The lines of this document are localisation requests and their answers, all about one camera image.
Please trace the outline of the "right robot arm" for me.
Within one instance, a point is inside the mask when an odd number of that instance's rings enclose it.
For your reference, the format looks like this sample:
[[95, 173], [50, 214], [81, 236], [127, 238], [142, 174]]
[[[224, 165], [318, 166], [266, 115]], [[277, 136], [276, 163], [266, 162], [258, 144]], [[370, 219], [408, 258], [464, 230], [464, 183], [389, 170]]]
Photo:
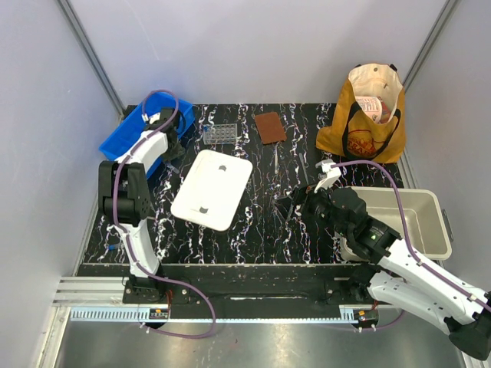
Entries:
[[490, 294], [440, 267], [409, 245], [407, 237], [370, 215], [355, 190], [305, 187], [274, 205], [284, 219], [298, 213], [330, 228], [367, 262], [350, 280], [353, 301], [365, 304], [373, 298], [392, 304], [437, 327], [466, 355], [489, 357]]

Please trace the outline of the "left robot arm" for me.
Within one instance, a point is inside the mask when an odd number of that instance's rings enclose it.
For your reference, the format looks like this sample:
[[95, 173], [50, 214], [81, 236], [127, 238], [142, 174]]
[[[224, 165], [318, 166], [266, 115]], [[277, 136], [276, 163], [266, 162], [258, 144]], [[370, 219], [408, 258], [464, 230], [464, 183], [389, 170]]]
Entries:
[[169, 162], [185, 153], [180, 143], [181, 112], [164, 107], [149, 117], [140, 137], [116, 160], [105, 160], [98, 169], [98, 209], [115, 227], [130, 261], [123, 302], [158, 303], [169, 297], [157, 279], [160, 262], [151, 244], [147, 219], [151, 200], [148, 172], [159, 161]]

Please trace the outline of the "thin glass rod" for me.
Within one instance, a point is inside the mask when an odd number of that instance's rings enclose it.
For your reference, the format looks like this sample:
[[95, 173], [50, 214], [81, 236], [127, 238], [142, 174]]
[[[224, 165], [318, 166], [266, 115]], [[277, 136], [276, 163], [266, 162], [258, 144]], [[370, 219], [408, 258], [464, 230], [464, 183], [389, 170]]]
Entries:
[[303, 172], [303, 175], [304, 175], [304, 178], [305, 178], [305, 183], [308, 184], [309, 183], [309, 178], [308, 178], [307, 170], [306, 170], [306, 167], [305, 167], [304, 157], [303, 157], [302, 154], [300, 154], [298, 156], [298, 158], [299, 158], [299, 161], [301, 163], [301, 168], [302, 168], [302, 172]]

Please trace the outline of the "blue divided plastic bin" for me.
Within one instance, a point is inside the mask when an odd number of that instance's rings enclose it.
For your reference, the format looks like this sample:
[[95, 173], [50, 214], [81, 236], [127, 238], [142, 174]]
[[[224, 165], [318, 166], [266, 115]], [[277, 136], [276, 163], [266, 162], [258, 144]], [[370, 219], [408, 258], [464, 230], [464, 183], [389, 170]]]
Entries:
[[[142, 119], [142, 104], [137, 105], [123, 120], [123, 122], [112, 132], [108, 138], [99, 146], [99, 150], [109, 160], [116, 160], [123, 155], [143, 132], [145, 123]], [[169, 94], [162, 92], [150, 96], [145, 103], [145, 113], [152, 115], [159, 113], [164, 107], [175, 107], [175, 100]], [[186, 131], [194, 124], [195, 115], [193, 105], [185, 100], [179, 100], [179, 111], [181, 114], [180, 125], [177, 128], [178, 139], [181, 140]]]

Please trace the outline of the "clear test tube rack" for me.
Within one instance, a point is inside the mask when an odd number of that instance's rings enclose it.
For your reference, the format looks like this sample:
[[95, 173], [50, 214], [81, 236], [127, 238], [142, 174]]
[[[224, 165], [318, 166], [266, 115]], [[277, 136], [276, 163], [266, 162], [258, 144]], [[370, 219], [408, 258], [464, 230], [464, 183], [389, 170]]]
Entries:
[[203, 142], [206, 145], [236, 144], [237, 124], [208, 124], [203, 126]]

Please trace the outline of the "white rectangular lid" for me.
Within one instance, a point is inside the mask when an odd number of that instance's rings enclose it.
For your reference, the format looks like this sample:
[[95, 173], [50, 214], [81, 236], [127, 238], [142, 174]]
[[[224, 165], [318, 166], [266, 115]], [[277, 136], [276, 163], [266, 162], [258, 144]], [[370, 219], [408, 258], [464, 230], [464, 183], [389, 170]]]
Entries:
[[172, 215], [224, 232], [232, 224], [252, 168], [247, 159], [200, 151], [173, 200]]

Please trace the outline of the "brown scouring pad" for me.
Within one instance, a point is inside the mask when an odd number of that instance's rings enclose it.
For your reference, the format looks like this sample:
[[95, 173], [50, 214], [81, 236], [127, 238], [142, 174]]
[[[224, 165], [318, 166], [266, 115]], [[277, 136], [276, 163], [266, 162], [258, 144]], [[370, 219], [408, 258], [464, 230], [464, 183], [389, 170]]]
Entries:
[[255, 124], [264, 145], [286, 141], [284, 127], [276, 112], [256, 115]]

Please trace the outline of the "yellow tote bag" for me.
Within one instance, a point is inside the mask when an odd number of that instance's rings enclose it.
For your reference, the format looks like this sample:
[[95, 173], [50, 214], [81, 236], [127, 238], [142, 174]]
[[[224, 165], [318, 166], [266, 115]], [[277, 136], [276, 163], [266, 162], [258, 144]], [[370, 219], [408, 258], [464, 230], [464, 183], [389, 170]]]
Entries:
[[[390, 110], [384, 124], [376, 124], [355, 97], [381, 97]], [[322, 127], [316, 147], [349, 160], [396, 163], [406, 144], [405, 91], [392, 64], [359, 64], [341, 87], [331, 125]]]

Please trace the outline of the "package in tote bag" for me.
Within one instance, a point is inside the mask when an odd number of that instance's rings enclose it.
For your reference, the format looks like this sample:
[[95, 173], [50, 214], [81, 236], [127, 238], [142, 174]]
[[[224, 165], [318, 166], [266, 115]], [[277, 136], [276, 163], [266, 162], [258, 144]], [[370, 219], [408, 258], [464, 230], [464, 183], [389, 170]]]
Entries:
[[389, 120], [390, 110], [381, 97], [358, 96], [355, 100], [374, 123], [384, 124]]

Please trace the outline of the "beige plastic tub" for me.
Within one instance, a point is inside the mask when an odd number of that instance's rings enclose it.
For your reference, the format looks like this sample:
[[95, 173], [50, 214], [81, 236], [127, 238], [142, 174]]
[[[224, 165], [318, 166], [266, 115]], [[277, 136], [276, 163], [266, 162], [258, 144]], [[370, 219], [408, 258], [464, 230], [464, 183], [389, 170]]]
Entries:
[[[353, 190], [365, 201], [369, 215], [404, 235], [392, 188], [355, 186]], [[447, 260], [452, 248], [437, 196], [425, 189], [399, 189], [398, 192], [412, 246], [431, 260]]]

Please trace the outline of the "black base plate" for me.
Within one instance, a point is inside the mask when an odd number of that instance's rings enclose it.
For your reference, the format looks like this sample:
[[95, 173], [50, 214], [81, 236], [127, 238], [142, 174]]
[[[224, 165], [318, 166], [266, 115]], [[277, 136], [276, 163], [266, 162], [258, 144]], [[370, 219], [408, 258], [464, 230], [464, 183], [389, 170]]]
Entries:
[[342, 305], [371, 307], [374, 299], [361, 279], [371, 271], [361, 265], [165, 265], [167, 282], [130, 277], [125, 304], [170, 306], [174, 319], [210, 316], [217, 320], [327, 320], [346, 318]]

